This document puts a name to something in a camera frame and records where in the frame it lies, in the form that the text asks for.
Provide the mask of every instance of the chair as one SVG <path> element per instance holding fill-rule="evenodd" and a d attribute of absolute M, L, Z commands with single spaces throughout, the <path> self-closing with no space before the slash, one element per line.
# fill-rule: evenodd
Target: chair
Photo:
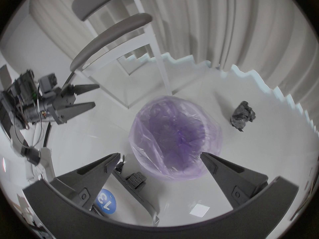
<path fill-rule="evenodd" d="M 107 4 L 112 0 L 74 0 L 72 3 L 72 10 L 75 15 L 82 21 L 86 22 L 86 25 L 90 29 L 91 33 L 97 35 L 93 26 L 87 21 L 88 17 L 100 9 L 102 6 Z M 103 33 L 98 35 L 93 39 L 72 61 L 70 70 L 81 76 L 82 78 L 89 79 L 93 83 L 97 83 L 91 76 L 101 67 L 107 65 L 108 63 L 114 61 L 115 59 L 120 58 L 121 56 L 147 44 L 150 45 L 152 52 L 155 56 L 157 66 L 161 73 L 162 79 L 168 95 L 172 95 L 171 87 L 169 84 L 168 76 L 164 66 L 164 62 L 160 53 L 160 48 L 158 46 L 154 30 L 151 25 L 152 16 L 145 13 L 142 6 L 141 0 L 134 0 L 139 13 L 133 16 L 130 16 L 115 25 L 111 26 Z M 115 48 L 108 50 L 106 53 L 97 58 L 94 62 L 88 65 L 86 68 L 82 68 L 87 60 L 98 52 L 100 49 L 105 48 L 106 45 L 117 40 L 121 36 L 135 31 L 137 29 L 143 29 L 144 33 L 138 35 Z M 112 101 L 122 106 L 125 109 L 128 109 L 128 106 L 124 104 L 117 97 L 112 95 L 105 87 L 101 86 L 103 93 L 110 98 Z"/>

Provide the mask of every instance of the floor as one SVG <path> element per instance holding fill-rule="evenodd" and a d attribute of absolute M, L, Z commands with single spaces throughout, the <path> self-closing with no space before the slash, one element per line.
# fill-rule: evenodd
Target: floor
<path fill-rule="evenodd" d="M 309 118 L 280 91 L 270 90 L 255 72 L 241 73 L 236 66 L 228 73 L 212 69 L 209 62 L 194 64 L 192 56 L 178 61 L 163 55 L 174 96 L 202 106 L 221 126 L 223 145 L 220 157 L 264 173 L 271 182 L 281 175 L 300 189 L 291 208 L 276 231 L 275 238 L 300 205 L 309 190 L 318 160 L 319 137 Z M 77 97 L 77 102 L 94 101 L 96 107 L 67 124 L 53 125 L 48 147 L 56 176 L 93 162 L 110 153 L 125 154 L 124 176 L 140 170 L 130 148 L 128 133 L 136 113 L 165 88 L 154 60 L 147 56 L 121 60 L 131 73 L 125 76 L 109 64 L 93 77 L 113 95 L 128 104 L 124 110 L 105 98 L 100 90 Z M 75 79 L 74 84 L 84 84 Z M 234 109 L 247 101 L 256 119 L 239 132 L 229 123 Z M 160 181 L 148 176 L 141 195 L 157 210 L 159 226 L 177 226 L 217 217 L 232 210 L 222 191 L 207 173 L 190 181 Z M 203 217 L 190 214 L 200 205 L 208 211 Z"/>

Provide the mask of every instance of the white wall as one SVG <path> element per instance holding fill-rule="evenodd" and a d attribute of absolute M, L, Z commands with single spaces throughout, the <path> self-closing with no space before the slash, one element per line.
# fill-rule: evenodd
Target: white wall
<path fill-rule="evenodd" d="M 29 14 L 2 44 L 3 57 L 19 74 L 32 69 L 37 79 L 55 73 L 59 86 L 70 75 L 71 59 L 44 34 Z"/>

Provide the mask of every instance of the trash bag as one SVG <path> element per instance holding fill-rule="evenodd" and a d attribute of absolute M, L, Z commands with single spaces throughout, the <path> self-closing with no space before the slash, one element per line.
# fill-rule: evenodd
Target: trash bag
<path fill-rule="evenodd" d="M 191 180 L 207 171 L 200 159 L 203 151 L 219 155 L 222 132 L 200 106 L 161 96 L 137 113 L 129 142 L 145 172 L 159 179 Z"/>

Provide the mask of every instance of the curtain fold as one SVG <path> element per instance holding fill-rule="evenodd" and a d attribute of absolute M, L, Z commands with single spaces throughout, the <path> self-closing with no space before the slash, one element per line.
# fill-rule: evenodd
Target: curtain fold
<path fill-rule="evenodd" d="M 30 13 L 42 30 L 73 59 L 92 39 L 71 10 L 73 0 L 30 0 Z M 318 41 L 292 0 L 141 0 L 153 16 L 152 26 L 162 53 L 174 59 L 192 54 L 196 63 L 228 71 L 256 70 L 265 83 L 307 109 L 319 122 Z M 133 0 L 114 0 L 89 21 L 98 34 L 137 13 Z M 135 36 L 131 33 L 113 48 Z M 100 50 L 91 61 L 101 56 Z M 134 54 L 150 52 L 143 47 Z"/>

